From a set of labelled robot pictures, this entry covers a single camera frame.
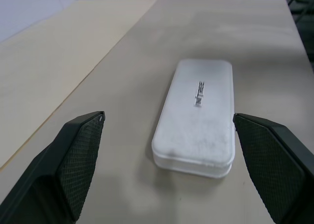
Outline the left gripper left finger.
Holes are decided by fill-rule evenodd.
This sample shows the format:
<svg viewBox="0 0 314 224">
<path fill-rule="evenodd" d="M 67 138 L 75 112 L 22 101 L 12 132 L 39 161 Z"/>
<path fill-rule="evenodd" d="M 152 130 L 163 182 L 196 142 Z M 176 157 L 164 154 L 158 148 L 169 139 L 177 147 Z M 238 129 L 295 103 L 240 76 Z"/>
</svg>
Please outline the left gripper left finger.
<svg viewBox="0 0 314 224">
<path fill-rule="evenodd" d="M 0 224 L 76 224 L 96 168 L 104 111 L 65 123 L 0 204 Z"/>
</svg>

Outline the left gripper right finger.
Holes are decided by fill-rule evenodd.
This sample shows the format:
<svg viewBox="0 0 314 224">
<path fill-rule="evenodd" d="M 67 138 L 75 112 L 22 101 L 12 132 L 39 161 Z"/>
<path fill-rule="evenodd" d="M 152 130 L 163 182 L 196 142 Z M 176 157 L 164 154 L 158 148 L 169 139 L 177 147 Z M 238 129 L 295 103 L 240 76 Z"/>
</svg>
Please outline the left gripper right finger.
<svg viewBox="0 0 314 224">
<path fill-rule="evenodd" d="M 314 154 L 284 125 L 236 113 L 250 178 L 275 224 L 314 224 Z"/>
</svg>

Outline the white plastic pencil case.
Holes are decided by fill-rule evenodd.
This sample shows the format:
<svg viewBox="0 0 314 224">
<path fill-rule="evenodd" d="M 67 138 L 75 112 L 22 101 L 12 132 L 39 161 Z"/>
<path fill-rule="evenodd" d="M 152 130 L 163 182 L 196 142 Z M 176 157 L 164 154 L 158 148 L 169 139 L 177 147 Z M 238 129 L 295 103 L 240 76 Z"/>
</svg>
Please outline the white plastic pencil case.
<svg viewBox="0 0 314 224">
<path fill-rule="evenodd" d="M 222 178 L 235 157 L 232 65 L 183 59 L 173 76 L 152 139 L 160 168 Z"/>
</svg>

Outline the black metal stand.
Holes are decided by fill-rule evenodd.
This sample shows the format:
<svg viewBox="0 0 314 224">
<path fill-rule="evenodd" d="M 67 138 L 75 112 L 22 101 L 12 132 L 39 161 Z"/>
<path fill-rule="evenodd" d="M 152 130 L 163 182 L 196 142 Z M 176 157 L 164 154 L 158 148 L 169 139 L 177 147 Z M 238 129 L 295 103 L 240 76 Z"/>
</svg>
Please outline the black metal stand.
<svg viewBox="0 0 314 224">
<path fill-rule="evenodd" d="M 314 0 L 287 0 L 287 2 L 314 71 Z"/>
</svg>

